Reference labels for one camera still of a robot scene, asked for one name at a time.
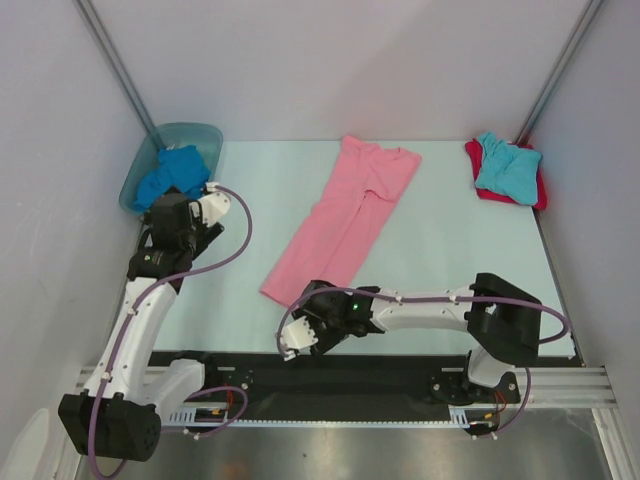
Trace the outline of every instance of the metal pole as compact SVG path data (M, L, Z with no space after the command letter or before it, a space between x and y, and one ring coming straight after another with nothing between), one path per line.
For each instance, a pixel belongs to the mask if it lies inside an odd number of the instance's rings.
M158 149L164 148L164 143L162 139L157 135L155 130L155 125L153 120L151 120L151 116L147 110L147 107L144 105L142 101L142 97L138 92L129 72L127 71L118 51L116 50L115 45L111 41L111 37L107 32L104 24L100 20L100 16L98 15L97 10L95 9L91 0L74 0L74 3L78 7L78 11L82 16L82 19L85 21L87 28L92 33L95 38L98 47L105 56L109 67L116 75L122 90L129 100L129 103L133 107L136 115L138 116L138 120L142 124L143 128L147 131L148 134L151 135L151 139L153 143L156 145Z
M542 113L545 111L551 97L555 93L560 84L560 81L564 78L571 61L575 57L576 52L584 42L587 32L594 23L594 20L598 14L602 11L607 0L589 0L588 5L582 12L578 23L571 32L569 40L562 49L558 61L553 67L549 78L547 79L542 92L538 96L536 103L533 105L529 116L527 117L524 126L520 130L520 134L516 140L516 144L525 145L529 143L531 134L535 130Z

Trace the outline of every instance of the white table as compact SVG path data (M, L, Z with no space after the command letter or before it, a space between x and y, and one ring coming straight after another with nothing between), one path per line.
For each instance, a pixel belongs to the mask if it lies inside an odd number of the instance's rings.
M353 286L379 285L405 292L441 291L492 272L560 309L531 209L480 200L463 142L380 142L422 155L422 164L383 228ZM283 307L259 286L294 232L320 198L333 168L337 141L226 142L216 180L249 204L253 239L230 265L185 281L156 350L275 352ZM196 261L202 267L235 251L246 234L239 205L223 218L226 231ZM543 315L541 335L560 330ZM407 330L350 338L332 353L466 354L470 335ZM573 356L572 340L540 347L541 355Z

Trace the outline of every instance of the teal basket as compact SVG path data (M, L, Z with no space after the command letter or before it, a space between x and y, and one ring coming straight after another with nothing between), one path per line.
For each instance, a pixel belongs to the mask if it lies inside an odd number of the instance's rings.
M220 130L204 123L165 123L160 125L145 137L129 169L127 179L124 181L120 191L120 206L125 212L133 215L141 215L144 212L144 210L134 208L134 203L140 180L158 168L159 150L156 146L156 143L159 143L158 139L167 148L195 145L202 155L204 164L211 171L210 179L215 174L220 159L220 150L222 150L222 132Z

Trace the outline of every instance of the pink cloth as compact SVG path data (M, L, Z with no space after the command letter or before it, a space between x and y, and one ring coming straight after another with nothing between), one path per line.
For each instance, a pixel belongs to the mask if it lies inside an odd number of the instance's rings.
M260 292L288 307L311 280L348 286L421 160L403 148L344 137L322 198Z

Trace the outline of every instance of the reflective metallic surface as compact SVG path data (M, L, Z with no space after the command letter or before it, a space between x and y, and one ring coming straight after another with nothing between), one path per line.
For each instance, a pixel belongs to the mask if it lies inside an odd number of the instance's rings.
M85 471L79 479L91 478ZM527 412L498 441L460 430L232 428L163 438L122 480L611 479L590 410Z

